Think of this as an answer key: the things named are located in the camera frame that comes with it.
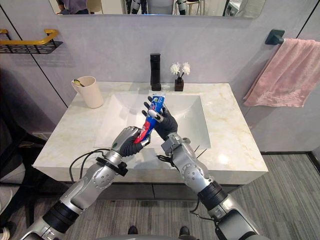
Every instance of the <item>marble countertop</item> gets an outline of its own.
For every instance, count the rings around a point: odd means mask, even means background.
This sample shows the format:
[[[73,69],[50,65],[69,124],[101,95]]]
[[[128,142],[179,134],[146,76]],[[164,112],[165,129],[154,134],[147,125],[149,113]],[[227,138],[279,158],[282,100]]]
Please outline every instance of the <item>marble countertop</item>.
[[[70,181],[70,164],[77,157],[95,149],[98,131],[114,93],[151,93],[148,82],[103,81],[98,84],[105,99],[104,104],[99,108],[88,108],[77,94],[33,164],[36,169],[57,181]],[[163,83],[162,90],[172,92],[174,85]],[[200,96],[211,148],[199,160],[220,184],[248,184],[268,171],[228,83],[185,83],[183,92],[174,94]],[[125,177],[116,176],[114,182],[183,183],[179,172],[167,163],[147,161],[144,150],[134,157],[123,159],[128,165],[128,173]],[[98,155],[88,158],[84,173]],[[75,180],[79,179],[81,163],[82,159],[73,165]]]

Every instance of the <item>gray glove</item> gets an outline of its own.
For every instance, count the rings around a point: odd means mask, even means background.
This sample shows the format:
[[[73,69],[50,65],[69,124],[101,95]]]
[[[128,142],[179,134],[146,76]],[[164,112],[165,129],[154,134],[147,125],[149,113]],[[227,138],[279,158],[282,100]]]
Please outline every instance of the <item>gray glove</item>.
[[[149,109],[150,106],[147,102],[144,102],[144,105],[147,109]],[[142,110],[142,113],[145,116],[149,114],[151,117],[153,117],[157,121],[154,129],[164,141],[167,140],[169,134],[176,133],[178,131],[177,121],[173,116],[171,116],[166,106],[162,108],[162,113],[157,113],[152,109],[149,109],[148,113]]]
[[[112,144],[112,150],[127,157],[140,152],[146,145],[150,143],[150,138],[139,143],[134,143],[141,129],[136,126],[129,126],[120,132]]]

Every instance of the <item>white sink basin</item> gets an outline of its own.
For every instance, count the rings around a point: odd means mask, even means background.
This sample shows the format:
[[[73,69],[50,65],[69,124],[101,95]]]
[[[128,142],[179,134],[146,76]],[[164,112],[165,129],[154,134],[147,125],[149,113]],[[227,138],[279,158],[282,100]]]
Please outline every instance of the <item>white sink basin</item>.
[[[105,117],[97,134],[95,148],[109,148],[122,129],[128,126],[141,128],[146,117],[148,94],[115,93],[111,96]],[[178,134],[191,140],[191,146],[200,149],[211,148],[207,124],[199,95],[167,93],[165,105],[178,123]],[[146,148],[159,149],[164,141],[155,130],[151,134],[151,144]]]

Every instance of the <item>blue toothpaste packaging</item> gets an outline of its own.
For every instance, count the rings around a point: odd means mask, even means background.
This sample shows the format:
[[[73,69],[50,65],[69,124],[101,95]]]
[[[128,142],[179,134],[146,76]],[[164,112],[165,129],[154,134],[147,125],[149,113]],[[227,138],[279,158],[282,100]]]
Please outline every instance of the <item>blue toothpaste packaging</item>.
[[[163,105],[165,102],[165,94],[164,93],[157,93],[152,96],[152,102],[150,104],[149,109],[152,109],[156,111],[157,113],[160,113]],[[135,139],[134,143],[140,143],[141,141],[145,140],[154,129],[155,125],[157,123],[157,120],[153,119],[151,116],[147,115],[145,118],[145,122],[142,127],[142,131],[140,135]]]

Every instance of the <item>small vase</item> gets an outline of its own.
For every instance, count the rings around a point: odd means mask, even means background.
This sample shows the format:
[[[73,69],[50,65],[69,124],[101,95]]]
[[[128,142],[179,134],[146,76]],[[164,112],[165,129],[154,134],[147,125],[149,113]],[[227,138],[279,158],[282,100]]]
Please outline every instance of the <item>small vase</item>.
[[[178,76],[178,78],[174,81],[174,90],[176,92],[182,92],[184,90],[184,80],[182,77]]]

